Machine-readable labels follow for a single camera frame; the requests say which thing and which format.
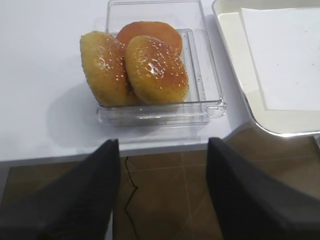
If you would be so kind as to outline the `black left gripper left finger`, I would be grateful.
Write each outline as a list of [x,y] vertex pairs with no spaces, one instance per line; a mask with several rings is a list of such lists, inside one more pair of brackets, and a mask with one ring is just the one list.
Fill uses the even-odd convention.
[[103,240],[121,178],[119,142],[107,140],[61,178],[0,208],[2,240]]

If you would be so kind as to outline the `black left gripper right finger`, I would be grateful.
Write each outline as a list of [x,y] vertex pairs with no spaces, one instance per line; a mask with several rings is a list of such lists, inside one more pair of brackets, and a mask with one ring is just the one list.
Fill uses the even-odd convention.
[[270,177],[222,139],[207,145],[206,183],[225,240],[318,240],[320,201]]

